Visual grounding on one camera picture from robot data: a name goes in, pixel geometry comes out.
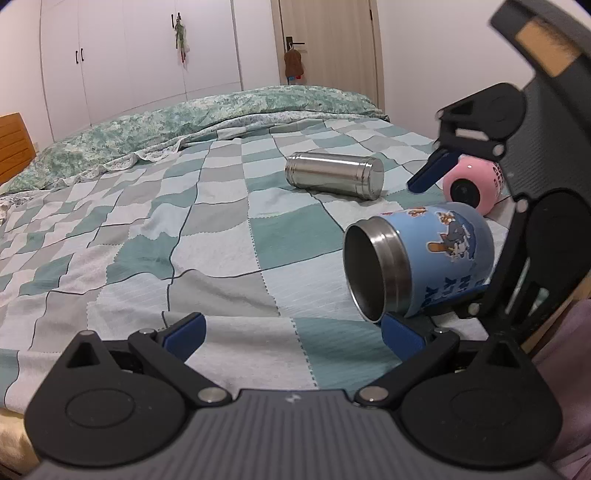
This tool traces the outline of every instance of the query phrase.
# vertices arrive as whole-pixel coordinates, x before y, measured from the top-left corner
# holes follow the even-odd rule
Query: purple fabric
[[[591,480],[591,300],[572,307],[534,363],[563,411],[548,460],[567,478]]]

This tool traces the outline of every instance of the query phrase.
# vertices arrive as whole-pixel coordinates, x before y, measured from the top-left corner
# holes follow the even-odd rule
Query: gray gripper base
[[[463,470],[411,445],[383,410],[343,391],[244,390],[200,410],[169,447],[134,465],[81,471],[43,462],[30,480],[559,480],[542,463]]]
[[[585,133],[542,79],[535,77],[524,93],[525,119],[499,162],[511,194],[539,199],[567,188],[591,205],[591,144]]]

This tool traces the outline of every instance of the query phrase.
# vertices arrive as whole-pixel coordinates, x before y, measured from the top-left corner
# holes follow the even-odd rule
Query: pink bottle
[[[446,200],[467,203],[481,215],[492,210],[504,185],[503,174],[495,162],[466,155],[443,177]]]

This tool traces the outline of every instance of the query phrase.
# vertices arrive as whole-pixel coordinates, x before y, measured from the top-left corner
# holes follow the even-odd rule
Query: checkered bedsheet
[[[13,207],[0,228],[0,406],[24,411],[80,330],[124,339],[193,311],[208,334],[188,363],[234,394],[353,391],[380,376],[399,360],[350,299],[343,230],[441,202],[438,187],[405,189],[431,143],[377,119],[306,120],[199,142]],[[296,151],[381,158],[382,198],[294,189],[284,166]],[[500,247],[506,229],[489,223]],[[476,320],[435,321],[485,335]]]

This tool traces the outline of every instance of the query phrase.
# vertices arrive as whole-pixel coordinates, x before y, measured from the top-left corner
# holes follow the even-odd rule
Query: white wall
[[[279,85],[270,0],[233,0],[245,90]]]
[[[41,0],[12,0],[0,12],[0,115],[20,112],[33,143],[51,145],[39,53]]]
[[[555,4],[591,27],[574,0]],[[499,82],[523,87],[533,69],[489,25],[502,0],[378,0],[386,112],[431,138],[435,113]]]

